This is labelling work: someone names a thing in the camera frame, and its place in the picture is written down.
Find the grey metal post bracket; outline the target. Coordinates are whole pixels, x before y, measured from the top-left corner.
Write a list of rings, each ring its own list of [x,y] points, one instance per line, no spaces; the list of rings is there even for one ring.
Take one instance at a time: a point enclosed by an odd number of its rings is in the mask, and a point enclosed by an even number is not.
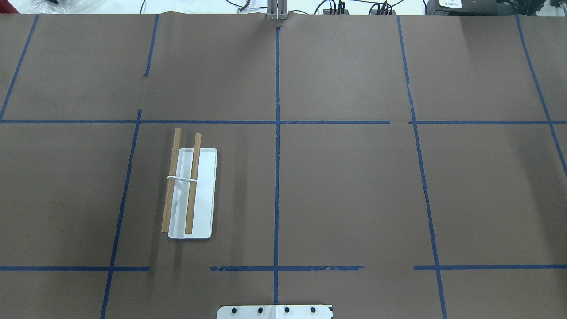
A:
[[[287,8],[287,0],[268,0],[267,1],[267,20],[287,20],[289,10]]]

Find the left wooden rack rod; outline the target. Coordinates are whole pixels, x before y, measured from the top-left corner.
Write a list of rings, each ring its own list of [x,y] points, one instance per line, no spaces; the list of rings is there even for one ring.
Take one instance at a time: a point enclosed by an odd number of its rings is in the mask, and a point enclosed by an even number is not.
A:
[[[166,199],[163,209],[163,220],[161,226],[162,233],[168,233],[173,205],[173,195],[175,188],[175,174],[178,167],[178,155],[182,139],[182,129],[174,129],[173,142],[171,148],[171,160],[167,176]]]

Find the white metal rack crossbar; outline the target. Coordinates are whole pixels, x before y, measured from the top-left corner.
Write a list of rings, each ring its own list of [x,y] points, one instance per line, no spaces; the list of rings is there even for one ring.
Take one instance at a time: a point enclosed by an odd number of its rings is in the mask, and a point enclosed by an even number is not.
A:
[[[171,180],[178,180],[178,181],[182,181],[182,182],[188,182],[188,183],[192,183],[192,182],[197,182],[197,180],[195,179],[190,179],[190,178],[182,178],[180,176],[168,176],[167,179],[171,179]]]

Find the black power strip right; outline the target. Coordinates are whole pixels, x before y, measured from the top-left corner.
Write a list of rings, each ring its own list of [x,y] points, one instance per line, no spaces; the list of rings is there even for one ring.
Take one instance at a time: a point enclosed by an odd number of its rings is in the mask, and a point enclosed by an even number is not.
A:
[[[392,16],[394,14],[394,9],[389,2],[377,2],[373,3],[368,13],[369,16]]]

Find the wooden rack rod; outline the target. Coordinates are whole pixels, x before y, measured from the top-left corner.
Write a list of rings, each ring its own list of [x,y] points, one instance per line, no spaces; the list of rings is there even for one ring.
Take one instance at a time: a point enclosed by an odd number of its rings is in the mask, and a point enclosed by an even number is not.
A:
[[[196,204],[196,192],[197,192],[197,178],[198,178],[198,167],[200,164],[200,151],[201,151],[201,139],[202,135],[200,133],[195,134],[191,172],[190,172],[190,189],[188,192],[188,204],[186,210],[186,227],[184,233],[191,235],[193,232],[193,218]]]
[[[182,139],[182,129],[174,129],[173,142],[171,148],[171,160],[167,176],[166,199],[163,209],[163,220],[161,226],[162,233],[168,233],[173,205],[173,195],[175,188],[175,174],[178,167],[178,155]]]

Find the white rack base tray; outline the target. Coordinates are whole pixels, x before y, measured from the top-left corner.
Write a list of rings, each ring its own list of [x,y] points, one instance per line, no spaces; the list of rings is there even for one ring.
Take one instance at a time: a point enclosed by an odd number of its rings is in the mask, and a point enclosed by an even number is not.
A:
[[[179,150],[176,176],[190,178],[192,154],[192,148]],[[168,238],[173,240],[208,240],[211,238],[217,162],[218,152],[215,148],[201,148],[193,232],[191,235],[184,233],[190,183],[176,180]]]

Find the black power strip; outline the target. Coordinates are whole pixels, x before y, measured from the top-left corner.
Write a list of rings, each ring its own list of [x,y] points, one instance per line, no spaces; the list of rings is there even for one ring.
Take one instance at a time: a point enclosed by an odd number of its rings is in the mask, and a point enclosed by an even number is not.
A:
[[[323,4],[328,3],[328,8],[322,8]],[[325,0],[322,2],[319,9],[322,14],[328,16],[348,15],[349,11],[346,9],[346,2],[343,0]]]
[[[394,9],[389,2],[377,2],[373,3],[368,13],[369,16],[392,16],[394,14]]]

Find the clear plastic bag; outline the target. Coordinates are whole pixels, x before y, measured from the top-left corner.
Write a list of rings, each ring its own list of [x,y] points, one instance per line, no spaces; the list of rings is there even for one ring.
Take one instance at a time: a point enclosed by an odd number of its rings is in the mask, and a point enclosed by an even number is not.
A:
[[[27,13],[81,14],[93,12],[109,0],[33,0]]]

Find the black power strip left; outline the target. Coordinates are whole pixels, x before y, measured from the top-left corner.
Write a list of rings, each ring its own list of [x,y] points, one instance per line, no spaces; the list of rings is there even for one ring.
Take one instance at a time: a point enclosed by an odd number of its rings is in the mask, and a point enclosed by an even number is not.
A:
[[[323,4],[328,3],[328,8],[322,8]],[[325,0],[322,2],[319,9],[322,14],[328,16],[348,15],[349,11],[346,9],[346,2],[343,0]]]

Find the right wooden rack rod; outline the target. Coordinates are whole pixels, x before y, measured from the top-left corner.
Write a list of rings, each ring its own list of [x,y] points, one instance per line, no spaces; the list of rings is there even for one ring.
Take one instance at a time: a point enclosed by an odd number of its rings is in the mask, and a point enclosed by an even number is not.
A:
[[[197,192],[197,178],[198,178],[198,167],[200,164],[200,151],[201,151],[201,139],[202,135],[200,133],[195,134],[191,172],[190,172],[190,189],[188,192],[188,204],[186,210],[186,227],[184,233],[191,235],[193,232],[193,218],[196,204],[196,192]]]

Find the black box with label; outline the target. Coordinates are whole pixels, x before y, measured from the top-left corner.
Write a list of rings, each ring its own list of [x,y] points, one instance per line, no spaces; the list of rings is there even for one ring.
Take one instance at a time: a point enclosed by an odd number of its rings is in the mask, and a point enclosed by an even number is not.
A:
[[[428,16],[533,16],[544,0],[428,0]]]

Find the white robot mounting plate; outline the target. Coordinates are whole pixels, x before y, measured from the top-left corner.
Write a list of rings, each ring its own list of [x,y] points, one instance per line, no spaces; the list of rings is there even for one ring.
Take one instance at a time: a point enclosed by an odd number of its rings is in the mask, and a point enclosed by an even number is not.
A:
[[[332,319],[331,305],[227,305],[218,309],[217,319]]]

